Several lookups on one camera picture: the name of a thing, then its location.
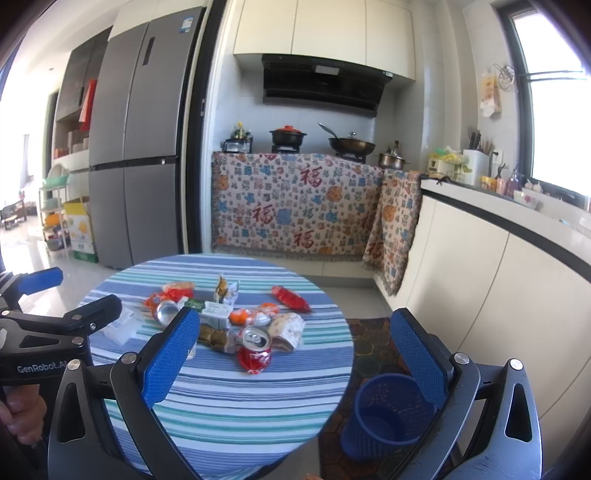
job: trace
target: white upper cabinet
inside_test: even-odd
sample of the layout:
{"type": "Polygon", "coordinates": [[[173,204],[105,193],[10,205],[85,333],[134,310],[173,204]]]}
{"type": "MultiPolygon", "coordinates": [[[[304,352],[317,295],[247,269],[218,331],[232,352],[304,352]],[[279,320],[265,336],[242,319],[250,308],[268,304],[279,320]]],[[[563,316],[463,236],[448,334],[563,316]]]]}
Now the white upper cabinet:
{"type": "Polygon", "coordinates": [[[382,0],[366,0],[367,66],[415,79],[410,11],[382,0]]]}
{"type": "Polygon", "coordinates": [[[365,65],[365,0],[299,0],[291,53],[365,65]]]}
{"type": "Polygon", "coordinates": [[[297,0],[245,0],[234,53],[291,53],[297,0]]]}
{"type": "Polygon", "coordinates": [[[126,30],[131,30],[142,23],[148,23],[154,18],[158,7],[158,0],[131,0],[121,6],[109,38],[112,38],[126,30]]]}

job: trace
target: frying pan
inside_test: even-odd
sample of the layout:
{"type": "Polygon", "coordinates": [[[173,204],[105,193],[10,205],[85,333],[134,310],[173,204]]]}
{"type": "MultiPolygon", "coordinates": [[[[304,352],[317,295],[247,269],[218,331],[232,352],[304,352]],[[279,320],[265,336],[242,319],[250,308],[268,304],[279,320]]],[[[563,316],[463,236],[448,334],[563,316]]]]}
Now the frying pan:
{"type": "Polygon", "coordinates": [[[326,125],[318,123],[322,130],[330,133],[333,138],[329,138],[330,147],[338,154],[353,154],[360,157],[366,157],[374,151],[375,145],[370,142],[364,142],[363,140],[357,140],[355,138],[356,133],[350,132],[349,138],[339,138],[330,128],[326,125]]]}

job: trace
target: label sticker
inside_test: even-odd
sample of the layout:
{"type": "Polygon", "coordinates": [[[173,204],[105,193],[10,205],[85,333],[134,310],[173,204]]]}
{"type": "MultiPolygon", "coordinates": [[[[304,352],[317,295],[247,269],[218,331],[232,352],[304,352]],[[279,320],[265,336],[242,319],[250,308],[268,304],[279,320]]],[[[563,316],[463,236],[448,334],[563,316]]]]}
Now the label sticker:
{"type": "Polygon", "coordinates": [[[191,30],[191,25],[193,25],[193,17],[185,17],[183,20],[183,25],[181,25],[181,33],[186,33],[191,30]]]}

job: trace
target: cabinet door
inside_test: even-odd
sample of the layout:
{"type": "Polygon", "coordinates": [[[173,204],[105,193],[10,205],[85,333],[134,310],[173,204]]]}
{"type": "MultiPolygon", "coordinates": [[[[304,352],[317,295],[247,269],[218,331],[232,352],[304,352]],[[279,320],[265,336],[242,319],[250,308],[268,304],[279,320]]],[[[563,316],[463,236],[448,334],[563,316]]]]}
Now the cabinet door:
{"type": "Polygon", "coordinates": [[[297,0],[246,0],[234,53],[290,54],[296,5],[297,0]]]}
{"type": "Polygon", "coordinates": [[[415,78],[410,11],[382,0],[366,0],[367,65],[415,78]]]}
{"type": "Polygon", "coordinates": [[[95,45],[95,37],[85,41],[78,48],[72,50],[64,78],[61,81],[60,95],[57,99],[56,120],[62,120],[80,110],[86,68],[95,45]]]}
{"type": "Polygon", "coordinates": [[[521,360],[541,417],[589,360],[589,319],[589,282],[510,235],[495,281],[460,348],[483,364],[521,360]]]}
{"type": "Polygon", "coordinates": [[[298,0],[291,53],[365,65],[365,0],[298,0]]]}
{"type": "Polygon", "coordinates": [[[436,202],[407,307],[452,352],[486,299],[508,235],[470,213],[436,202]]]}

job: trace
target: window frame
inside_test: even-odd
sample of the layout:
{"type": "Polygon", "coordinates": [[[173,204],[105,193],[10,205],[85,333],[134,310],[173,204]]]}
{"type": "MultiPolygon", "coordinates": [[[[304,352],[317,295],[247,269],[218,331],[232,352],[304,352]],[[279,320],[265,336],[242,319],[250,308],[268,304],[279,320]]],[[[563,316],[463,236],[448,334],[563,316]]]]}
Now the window frame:
{"type": "Polygon", "coordinates": [[[528,0],[517,0],[497,9],[497,14],[505,33],[507,46],[515,70],[515,87],[517,89],[517,105],[519,119],[519,147],[517,171],[526,178],[535,180],[542,185],[544,192],[567,203],[584,208],[585,196],[553,183],[537,180],[533,176],[534,168],[534,112],[531,93],[530,73],[527,70],[525,54],[513,18],[529,12],[540,12],[528,0]]]}

